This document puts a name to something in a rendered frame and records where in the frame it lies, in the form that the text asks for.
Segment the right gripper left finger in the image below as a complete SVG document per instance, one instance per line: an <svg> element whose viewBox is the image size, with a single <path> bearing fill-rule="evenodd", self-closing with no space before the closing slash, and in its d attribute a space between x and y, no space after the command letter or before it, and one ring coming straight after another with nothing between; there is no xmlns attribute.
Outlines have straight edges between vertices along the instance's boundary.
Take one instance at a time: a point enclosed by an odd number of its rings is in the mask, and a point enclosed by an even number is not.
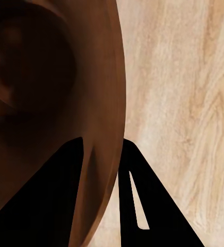
<svg viewBox="0 0 224 247"><path fill-rule="evenodd" d="M83 157L65 142L0 209L0 247L68 247Z"/></svg>

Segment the trash can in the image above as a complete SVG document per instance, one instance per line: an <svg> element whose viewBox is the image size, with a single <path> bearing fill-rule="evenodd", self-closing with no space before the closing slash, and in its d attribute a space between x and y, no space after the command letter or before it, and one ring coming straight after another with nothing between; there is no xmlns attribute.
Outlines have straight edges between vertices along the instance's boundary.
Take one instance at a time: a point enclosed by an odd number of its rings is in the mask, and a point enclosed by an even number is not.
<svg viewBox="0 0 224 247"><path fill-rule="evenodd" d="M68 247L88 247L115 185L125 120L116 0L0 0L0 209L82 137Z"/></svg>

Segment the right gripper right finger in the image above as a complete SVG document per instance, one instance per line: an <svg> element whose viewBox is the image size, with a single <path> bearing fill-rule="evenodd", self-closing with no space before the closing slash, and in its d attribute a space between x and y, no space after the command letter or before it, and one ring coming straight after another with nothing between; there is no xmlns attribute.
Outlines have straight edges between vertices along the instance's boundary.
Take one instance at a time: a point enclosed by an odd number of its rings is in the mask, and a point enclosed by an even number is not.
<svg viewBox="0 0 224 247"><path fill-rule="evenodd" d="M129 172L149 230L137 225ZM140 150L125 138L117 174L121 247L205 247Z"/></svg>

